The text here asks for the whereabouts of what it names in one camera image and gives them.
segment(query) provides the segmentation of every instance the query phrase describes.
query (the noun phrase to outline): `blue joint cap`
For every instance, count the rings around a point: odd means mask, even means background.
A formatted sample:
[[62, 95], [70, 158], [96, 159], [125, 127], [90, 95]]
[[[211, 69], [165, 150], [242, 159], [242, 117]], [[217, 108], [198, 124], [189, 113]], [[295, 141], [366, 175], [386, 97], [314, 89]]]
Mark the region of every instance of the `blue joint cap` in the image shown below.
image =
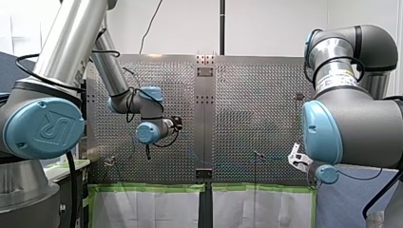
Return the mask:
[[337, 164], [343, 158], [343, 144], [335, 119], [319, 101], [302, 107], [302, 128], [305, 150], [314, 161]]
[[6, 122], [3, 141], [23, 159], [54, 159], [70, 151], [84, 132], [80, 109], [61, 98], [42, 98], [16, 110]]
[[160, 138], [160, 128], [153, 123], [143, 122], [136, 128], [136, 139], [142, 144], [156, 143]]
[[[144, 93], [150, 95], [152, 98], [154, 98], [156, 101], [161, 102], [163, 100], [163, 91], [161, 90], [160, 87], [157, 86], [143, 86], [140, 88]], [[139, 92], [140, 96], [146, 99], [150, 99], [146, 95], [144, 95], [142, 92]]]
[[117, 113], [116, 109], [113, 107], [111, 98], [107, 99], [107, 104], [106, 105], [109, 108], [109, 110], [111, 110], [114, 113]]
[[337, 169], [330, 164], [322, 164], [316, 171], [315, 176], [318, 180], [326, 184], [336, 183], [338, 180]]

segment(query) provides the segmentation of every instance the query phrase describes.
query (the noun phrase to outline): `wire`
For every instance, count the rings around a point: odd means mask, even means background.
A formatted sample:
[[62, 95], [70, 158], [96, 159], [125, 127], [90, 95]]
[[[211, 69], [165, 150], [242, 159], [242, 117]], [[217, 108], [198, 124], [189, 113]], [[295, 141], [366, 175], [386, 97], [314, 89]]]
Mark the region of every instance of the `wire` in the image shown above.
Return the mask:
[[92, 53], [115, 54], [115, 58], [119, 58], [121, 56], [121, 52], [117, 50], [92, 50]]
[[308, 64], [306, 62], [303, 62], [303, 74], [305, 75], [306, 80], [308, 82], [313, 83], [312, 79], [308, 76], [308, 71], [307, 71]]
[[161, 108], [161, 110], [162, 110], [162, 113], [163, 113], [163, 105], [162, 105], [159, 101], [155, 100], [155, 98], [153, 98], [151, 95], [149, 95], [148, 93], [144, 92], [144, 91], [143, 91], [142, 89], [140, 89], [140, 88], [135, 88], [134, 91], [143, 93], [143, 95], [144, 95], [145, 97], [151, 99], [154, 103], [156, 103], [157, 105], [159, 105], [160, 108]]
[[149, 144], [147, 144], [147, 145], [145, 146], [145, 155], [147, 156], [147, 159], [148, 159], [148, 160], [151, 160], [150, 145], [149, 145]]
[[75, 171], [74, 159], [71, 152], [66, 153], [68, 168], [70, 170], [70, 180], [71, 180], [71, 218], [70, 218], [70, 228], [75, 228], [77, 219], [77, 175]]
[[151, 29], [151, 26], [152, 26], [152, 23], [153, 23], [153, 21], [154, 21], [154, 18], [155, 18], [155, 16], [157, 15], [157, 12], [158, 12], [158, 10], [160, 9], [160, 6], [161, 6], [161, 3], [162, 3], [162, 2], [163, 2], [163, 0], [160, 0], [160, 3], [158, 4], [157, 9], [155, 10], [154, 15], [152, 16], [151, 21], [150, 21], [150, 23], [149, 23], [149, 25], [148, 25], [148, 29], [147, 29], [147, 31], [145, 32], [144, 36], [143, 36], [142, 45], [140, 46], [139, 54], [142, 54], [143, 46], [144, 46], [144, 39], [145, 39], [145, 37], [148, 35], [148, 32], [149, 32], [150, 29]]
[[38, 79], [38, 80], [40, 80], [40, 81], [46, 83], [46, 84], [49, 84], [49, 85], [52, 85], [52, 86], [59, 86], [59, 87], [67, 88], [67, 89], [71, 89], [71, 90], [77, 91], [77, 92], [79, 92], [79, 93], [86, 92], [85, 89], [78, 88], [78, 87], [74, 87], [74, 86], [69, 86], [69, 85], [59, 84], [59, 83], [53, 82], [53, 81], [51, 81], [51, 80], [49, 80], [49, 79], [47, 79], [47, 78], [44, 78], [44, 77], [42, 77], [42, 76], [39, 76], [39, 75], [37, 75], [36, 73], [32, 72], [31, 70], [27, 69], [25, 66], [23, 66], [23, 65], [20, 63], [20, 62], [23, 61], [23, 60], [26, 60], [26, 59], [29, 59], [29, 58], [38, 57], [38, 56], [39, 56], [39, 54], [30, 54], [30, 55], [23, 55], [23, 56], [20, 56], [20, 57], [18, 57], [17, 59], [15, 59], [15, 64], [17, 65], [18, 68], [20, 68], [22, 71], [26, 72], [28, 75], [30, 75], [30, 76], [32, 76], [32, 77], [34, 77], [34, 78], [36, 78], [36, 79]]
[[159, 144], [153, 143], [153, 145], [160, 147], [160, 148], [165, 148], [165, 147], [172, 145], [178, 139], [178, 136], [179, 136], [179, 131], [178, 130], [175, 130], [175, 131], [176, 131], [175, 138], [170, 143], [165, 144], [165, 145], [159, 145]]
[[316, 28], [316, 29], [312, 30], [311, 33], [310, 33], [309, 36], [308, 36], [308, 40], [307, 40], [306, 43], [305, 43], [305, 45], [306, 45], [306, 49], [305, 49], [305, 63], [306, 63], [307, 66], [309, 65], [309, 64], [308, 64], [308, 62], [309, 62], [308, 53], [309, 53], [310, 48], [311, 48], [312, 40], [314, 39], [314, 36], [316, 35], [316, 33], [317, 33], [317, 32], [321, 32], [321, 31], [323, 31], [323, 30], [320, 29], [320, 28]]
[[127, 109], [126, 122], [130, 123], [133, 121], [134, 116], [135, 116], [134, 113], [130, 112], [130, 109], [131, 109], [131, 105], [133, 104], [134, 96], [136, 95], [136, 91], [134, 90], [133, 87], [129, 87], [128, 89], [130, 89], [131, 93], [128, 95], [129, 98], [126, 99], [126, 109]]
[[383, 195], [385, 195], [385, 193], [387, 193], [388, 190], [391, 189], [392, 186], [394, 186], [394, 184], [400, 179], [400, 177], [402, 177], [402, 175], [403, 175], [403, 156], [400, 158], [400, 161], [397, 164], [397, 168], [399, 169], [399, 171], [396, 173], [396, 175], [394, 175], [393, 178], [391, 178], [391, 180], [389, 180], [389, 182], [367, 203], [367, 205], [365, 205], [364, 209], [362, 210], [362, 216], [365, 219], [367, 218], [368, 210], [370, 210], [370, 208], [372, 206], [374, 206], [374, 204]]
[[304, 56], [305, 61], [304, 61], [304, 63], [303, 63], [303, 73], [304, 73], [304, 75], [305, 75], [306, 80], [308, 80], [308, 82], [310, 82], [310, 83], [313, 83], [313, 81], [312, 81], [312, 79], [308, 76], [308, 71], [307, 71], [307, 67], [308, 67], [308, 65], [309, 65], [309, 56], [308, 56], [308, 53], [309, 53], [309, 51], [310, 51], [311, 44], [312, 44], [312, 40], [314, 39], [314, 35], [315, 35], [317, 32], [321, 32], [321, 31], [323, 31], [323, 30], [322, 30], [322, 29], [319, 29], [319, 28], [312, 30], [311, 33], [310, 33], [309, 36], [308, 36], [308, 40], [307, 40], [306, 43], [305, 43], [306, 49], [305, 49], [305, 54], [304, 54], [304, 55], [305, 55], [305, 56]]
[[104, 35], [105, 32], [106, 28], [102, 28], [100, 32], [98, 32], [97, 39], [95, 39], [95, 42], [97, 42]]
[[137, 86], [140, 87], [140, 80], [136, 77], [136, 74], [126, 67], [122, 67], [122, 69], [124, 71], [128, 72], [129, 74], [131, 74], [131, 76], [133, 76], [134, 80], [136, 80]]
[[403, 101], [403, 96], [396, 95], [396, 96], [383, 98], [382, 100], [400, 100], [400, 101]]
[[[117, 50], [92, 50], [93, 53], [104, 53], [104, 54], [115, 54], [115, 57], [118, 58], [119, 56], [121, 56], [121, 53]], [[30, 69], [27, 69], [25, 66], [23, 66], [21, 64], [21, 61], [26, 60], [26, 59], [30, 59], [30, 58], [35, 58], [35, 57], [39, 57], [39, 54], [30, 54], [30, 55], [23, 55], [20, 56], [18, 58], [15, 59], [15, 64], [17, 65], [18, 68], [20, 68], [22, 71], [24, 71], [25, 73], [27, 73], [28, 75], [46, 83], [52, 86], [59, 86], [59, 87], [63, 87], [66, 89], [71, 89], [74, 90], [78, 93], [85, 93], [86, 90], [82, 89], [82, 88], [78, 88], [78, 87], [74, 87], [74, 86], [70, 86], [70, 85], [63, 85], [57, 82], [53, 82], [45, 77], [39, 76], [38, 74], [32, 72]]]
[[380, 176], [380, 174], [382, 173], [382, 171], [383, 171], [383, 168], [380, 168], [380, 169], [379, 169], [379, 172], [378, 172], [375, 176], [373, 176], [373, 177], [369, 177], [369, 178], [358, 178], [358, 177], [353, 177], [353, 176], [351, 176], [351, 175], [349, 175], [349, 174], [346, 174], [346, 173], [344, 173], [344, 172], [342, 172], [342, 171], [340, 171], [340, 170], [337, 170], [337, 172], [340, 173], [341, 175], [343, 175], [343, 176], [345, 176], [345, 177], [347, 177], [347, 178], [351, 178], [351, 179], [357, 180], [357, 181], [370, 181], [370, 180], [376, 179], [377, 177]]
[[357, 64], [360, 67], [360, 75], [357, 79], [358, 82], [360, 82], [363, 78], [364, 78], [364, 74], [365, 74], [365, 66], [364, 64], [357, 58], [355, 57], [351, 57], [351, 56], [336, 56], [330, 59], [327, 59], [325, 61], [323, 61], [323, 63], [321, 63], [314, 72], [314, 76], [312, 77], [312, 85], [314, 86], [314, 89], [316, 89], [316, 79], [317, 79], [317, 73], [327, 64], [329, 64], [330, 62], [334, 61], [334, 60], [338, 60], [338, 59], [348, 59], [351, 60], [352, 63]]

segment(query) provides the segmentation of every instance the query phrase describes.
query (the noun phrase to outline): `ur logo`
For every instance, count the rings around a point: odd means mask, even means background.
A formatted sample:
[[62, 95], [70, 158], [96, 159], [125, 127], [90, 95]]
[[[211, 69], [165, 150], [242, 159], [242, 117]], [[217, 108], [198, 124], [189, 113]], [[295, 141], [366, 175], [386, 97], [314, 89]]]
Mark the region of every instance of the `ur logo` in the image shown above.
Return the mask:
[[74, 125], [73, 118], [49, 111], [39, 124], [35, 140], [42, 143], [66, 145]]

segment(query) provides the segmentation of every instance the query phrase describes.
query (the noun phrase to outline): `white wall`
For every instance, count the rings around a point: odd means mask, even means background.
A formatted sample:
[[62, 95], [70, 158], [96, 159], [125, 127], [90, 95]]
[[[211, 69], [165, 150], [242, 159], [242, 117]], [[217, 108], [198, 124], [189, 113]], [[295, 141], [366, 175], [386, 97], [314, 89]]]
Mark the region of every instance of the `white wall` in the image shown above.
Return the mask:
[[227, 0], [226, 54], [303, 56], [312, 29], [326, 29], [323, 0]]
[[[392, 35], [403, 53], [402, 1], [227, 0], [225, 51], [228, 55], [302, 56], [304, 41], [312, 29], [375, 24]], [[116, 8], [108, 13], [109, 31], [116, 49], [123, 54], [139, 52], [142, 36], [158, 2], [118, 1]], [[33, 34], [27, 37], [21, 37], [21, 32], [12, 34], [11, 54], [39, 51], [58, 9], [58, 0], [0, 0], [0, 43], [6, 40], [2, 37], [2, 23], [9, 17], [28, 25], [27, 29], [39, 29], [26, 32]], [[145, 39], [143, 53], [219, 52], [219, 10], [219, 0], [163, 0]], [[396, 72], [403, 73], [402, 64]], [[403, 80], [392, 75], [389, 93], [399, 92], [403, 92]]]
[[[116, 49], [139, 53], [142, 37], [160, 0], [119, 0], [107, 15]], [[212, 54], [219, 50], [219, 1], [165, 0], [143, 53]]]

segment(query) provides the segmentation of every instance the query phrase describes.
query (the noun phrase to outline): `pegboard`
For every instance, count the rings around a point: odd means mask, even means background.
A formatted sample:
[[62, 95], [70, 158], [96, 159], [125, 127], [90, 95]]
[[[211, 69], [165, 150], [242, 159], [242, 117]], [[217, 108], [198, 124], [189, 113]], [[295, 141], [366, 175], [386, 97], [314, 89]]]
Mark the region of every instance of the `pegboard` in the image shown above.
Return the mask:
[[216, 58], [214, 181], [305, 183], [287, 161], [302, 134], [301, 107], [314, 92], [302, 64], [302, 58]]
[[[87, 74], [90, 181], [193, 183], [196, 168], [204, 167], [213, 169], [214, 182], [305, 184], [305, 176], [286, 160], [301, 135], [300, 109], [313, 95], [302, 74], [302, 58], [213, 58], [206, 66], [193, 55], [121, 57], [122, 67], [135, 72], [135, 77], [125, 74], [128, 83], [160, 86], [165, 116], [183, 120], [177, 142], [167, 148], [152, 146], [151, 161], [144, 146], [133, 139], [139, 116], [127, 124], [125, 115], [111, 113], [106, 89], [91, 66]], [[211, 67], [211, 77], [198, 75], [201, 67]], [[304, 99], [297, 100], [297, 94]], [[266, 161], [257, 160], [255, 152]], [[115, 165], [105, 165], [112, 156]]]
[[[88, 134], [88, 156], [94, 161], [91, 165], [92, 182], [155, 182], [191, 183], [194, 182], [194, 161], [186, 151], [193, 146], [194, 122], [194, 75], [195, 57], [162, 57], [126, 55], [121, 66], [134, 72], [125, 73], [129, 86], [159, 86], [163, 90], [164, 116], [182, 117], [184, 129], [177, 141], [169, 147], [151, 146], [151, 160], [145, 155], [144, 145], [134, 138], [140, 115], [127, 123], [125, 115], [112, 113], [106, 105], [108, 94], [95, 67], [87, 74], [90, 122]], [[163, 139], [160, 144], [172, 141]], [[112, 166], [105, 165], [115, 157]]]

